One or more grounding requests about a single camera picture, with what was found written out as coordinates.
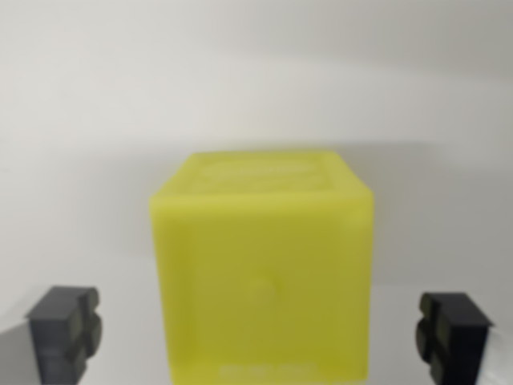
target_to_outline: white backdrop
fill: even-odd
[[[332,148],[376,193],[369,385],[426,385],[423,290],[513,326],[512,130],[513,2],[0,0],[0,310],[97,285],[83,383],[165,384],[147,198],[190,152]]]

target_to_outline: white surface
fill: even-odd
[[[41,385],[38,364],[26,315],[49,286],[32,286],[11,303],[0,308],[0,384]]]
[[[513,384],[513,337],[492,328],[476,385]]]
[[[422,290],[513,321],[511,36],[506,1],[0,0],[0,308],[97,285],[83,383],[165,384],[148,196],[189,152],[334,148],[377,197],[369,385],[427,385]]]

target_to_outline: yellow cube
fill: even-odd
[[[366,377],[373,197],[340,156],[195,154],[150,206],[175,385]]]

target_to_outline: cube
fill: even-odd
[[[94,287],[53,286],[26,315],[41,383],[77,383],[97,351],[102,320]]]
[[[424,293],[417,349],[437,385],[474,385],[493,326],[465,293]]]
[[[195,154],[150,208],[175,385],[366,377],[373,197],[338,154]]]

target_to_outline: translucent yellow box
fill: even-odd
[[[175,385],[366,377],[373,197],[340,156],[195,154],[150,206]]]

